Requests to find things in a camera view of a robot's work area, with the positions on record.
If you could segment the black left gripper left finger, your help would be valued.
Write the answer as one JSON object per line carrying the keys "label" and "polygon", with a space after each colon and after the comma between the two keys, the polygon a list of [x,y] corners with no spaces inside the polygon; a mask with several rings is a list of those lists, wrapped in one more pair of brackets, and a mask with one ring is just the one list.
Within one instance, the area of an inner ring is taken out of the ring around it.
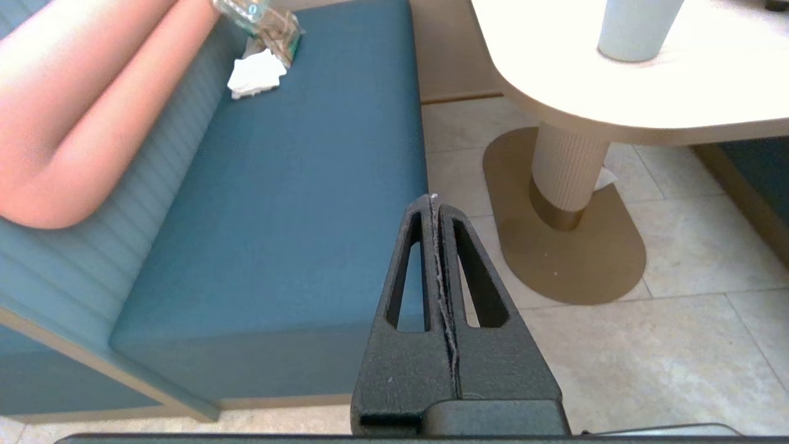
{"label": "black left gripper left finger", "polygon": [[[436,197],[407,208],[351,400],[353,432],[420,432],[423,413],[457,397],[456,338],[446,298]],[[420,247],[423,331],[398,329],[411,248]]]}

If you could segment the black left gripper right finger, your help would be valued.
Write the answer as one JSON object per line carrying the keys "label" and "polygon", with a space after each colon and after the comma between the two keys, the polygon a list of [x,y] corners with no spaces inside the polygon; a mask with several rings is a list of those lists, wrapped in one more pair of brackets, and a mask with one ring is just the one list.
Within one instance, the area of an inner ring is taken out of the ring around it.
{"label": "black left gripper right finger", "polygon": [[461,210],[439,209],[451,377],[462,399],[562,397],[536,341]]}

